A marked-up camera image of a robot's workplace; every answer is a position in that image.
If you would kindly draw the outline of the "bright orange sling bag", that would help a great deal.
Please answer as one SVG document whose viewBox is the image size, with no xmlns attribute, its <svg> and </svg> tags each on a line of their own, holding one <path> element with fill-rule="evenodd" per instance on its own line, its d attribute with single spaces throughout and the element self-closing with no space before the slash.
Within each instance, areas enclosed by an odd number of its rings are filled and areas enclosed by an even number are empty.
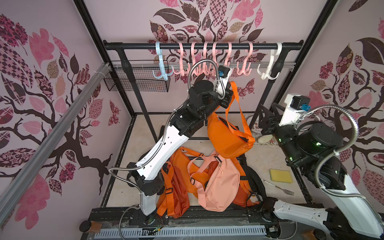
<svg viewBox="0 0 384 240">
<path fill-rule="evenodd" d="M 208 117 L 207 129 L 208 137 L 216 152 L 226 159 L 241 156 L 249 151 L 256 142 L 243 112 L 240 111 L 244 130 L 240 131 L 229 122 L 229 111 L 230 109 L 227 108 L 225 118 L 221 118 L 215 112 L 212 113 Z"/>
</svg>

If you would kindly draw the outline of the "black sling bag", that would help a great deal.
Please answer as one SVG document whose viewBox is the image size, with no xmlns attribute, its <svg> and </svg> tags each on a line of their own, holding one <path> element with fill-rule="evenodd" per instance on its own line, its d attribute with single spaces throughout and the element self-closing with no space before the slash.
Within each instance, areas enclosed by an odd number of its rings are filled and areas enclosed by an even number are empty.
<svg viewBox="0 0 384 240">
<path fill-rule="evenodd" d="M 244 190 L 248 196 L 247 201 L 255 196 L 259 199 L 259 202 L 263 202 L 267 198 L 266 190 L 263 181 L 251 167 L 241 165 L 243 173 L 241 173 L 240 181 Z"/>
</svg>

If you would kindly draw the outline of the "salmon pink sling bag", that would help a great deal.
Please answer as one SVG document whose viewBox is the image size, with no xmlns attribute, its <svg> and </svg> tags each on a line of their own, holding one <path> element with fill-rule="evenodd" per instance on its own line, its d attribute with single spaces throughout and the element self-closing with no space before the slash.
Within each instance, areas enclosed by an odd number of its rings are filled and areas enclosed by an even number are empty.
<svg viewBox="0 0 384 240">
<path fill-rule="evenodd" d="M 190 161 L 187 166 L 190 183 L 197 188 L 198 202 L 207 211 L 223 212 L 235 199 L 239 185 L 240 172 L 230 159 L 221 155 L 202 156 L 204 163 L 195 173 L 190 172 L 190 167 L 196 159 Z M 207 186 L 199 182 L 195 175 L 202 173 L 210 163 L 218 163 L 213 171 Z"/>
</svg>

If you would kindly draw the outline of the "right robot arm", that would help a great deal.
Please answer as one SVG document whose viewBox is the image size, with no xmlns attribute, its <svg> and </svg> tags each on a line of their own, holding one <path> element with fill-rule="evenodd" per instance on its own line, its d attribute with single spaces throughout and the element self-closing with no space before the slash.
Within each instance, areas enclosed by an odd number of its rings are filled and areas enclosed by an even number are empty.
<svg viewBox="0 0 384 240">
<path fill-rule="evenodd" d="M 305 207 L 276 198 L 265 201 L 265 211 L 280 220 L 312 226 L 330 234 L 336 240 L 381 240 L 384 221 L 367 198 L 357 190 L 340 158 L 359 136 L 359 126 L 353 115 L 343 107 L 326 104 L 343 114 L 352 127 L 345 142 L 335 130 L 321 121 L 306 122 L 322 106 L 311 108 L 310 99 L 289 94 L 285 106 L 273 104 L 270 109 L 259 105 L 256 114 L 262 135 L 276 138 L 286 157 L 286 164 L 301 173 L 335 204 L 334 208 Z"/>
</svg>

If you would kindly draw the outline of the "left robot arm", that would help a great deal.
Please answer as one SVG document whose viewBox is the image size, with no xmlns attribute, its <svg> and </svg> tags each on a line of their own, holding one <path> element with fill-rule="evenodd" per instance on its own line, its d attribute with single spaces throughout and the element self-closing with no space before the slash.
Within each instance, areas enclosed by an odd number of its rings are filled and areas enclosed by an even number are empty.
<svg viewBox="0 0 384 240">
<path fill-rule="evenodd" d="M 228 108 L 234 92 L 228 86 L 233 69 L 218 66 L 215 61 L 203 59 L 195 63 L 188 74 L 192 79 L 194 70 L 203 63 L 211 63 L 216 79 L 213 82 L 199 81 L 188 84 L 188 97 L 167 119 L 160 140 L 136 163 L 126 168 L 112 167 L 111 175 L 138 189 L 141 202 L 136 207 L 146 216 L 156 210 L 158 192 L 165 185 L 160 171 L 171 155 L 202 128 L 208 117 L 218 108 Z"/>
</svg>

